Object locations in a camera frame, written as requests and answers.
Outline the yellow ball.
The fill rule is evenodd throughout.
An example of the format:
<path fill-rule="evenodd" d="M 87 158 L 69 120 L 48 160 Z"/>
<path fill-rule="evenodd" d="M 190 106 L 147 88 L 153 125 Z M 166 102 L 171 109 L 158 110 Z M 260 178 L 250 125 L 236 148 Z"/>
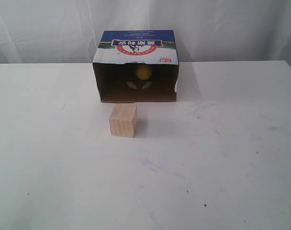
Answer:
<path fill-rule="evenodd" d="M 140 64 L 136 66 L 135 73 L 138 79 L 146 81 L 152 76 L 152 68 L 149 65 Z"/>

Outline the wooden cube block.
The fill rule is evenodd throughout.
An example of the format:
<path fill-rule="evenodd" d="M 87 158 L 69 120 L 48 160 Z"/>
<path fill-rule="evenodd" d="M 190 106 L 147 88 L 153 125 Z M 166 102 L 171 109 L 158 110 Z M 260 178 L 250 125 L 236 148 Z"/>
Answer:
<path fill-rule="evenodd" d="M 134 138 L 137 120 L 136 104 L 116 104 L 109 117 L 111 135 Z"/>

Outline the blue white cardboard box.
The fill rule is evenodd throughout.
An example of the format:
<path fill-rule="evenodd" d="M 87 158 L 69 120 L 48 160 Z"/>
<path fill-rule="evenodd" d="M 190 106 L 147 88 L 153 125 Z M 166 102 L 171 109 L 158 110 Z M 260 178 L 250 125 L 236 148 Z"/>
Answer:
<path fill-rule="evenodd" d="M 140 64 L 152 68 L 137 78 Z M 175 102 L 179 59 L 173 30 L 104 31 L 93 58 L 103 103 Z"/>

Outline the white curtain backdrop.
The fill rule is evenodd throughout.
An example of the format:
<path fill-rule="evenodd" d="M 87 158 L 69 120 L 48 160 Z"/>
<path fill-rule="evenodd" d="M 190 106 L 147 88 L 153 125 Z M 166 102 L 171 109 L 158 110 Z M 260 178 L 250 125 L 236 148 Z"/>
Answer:
<path fill-rule="evenodd" d="M 0 63 L 91 62 L 105 30 L 175 33 L 182 62 L 291 56 L 291 0 L 0 0 Z"/>

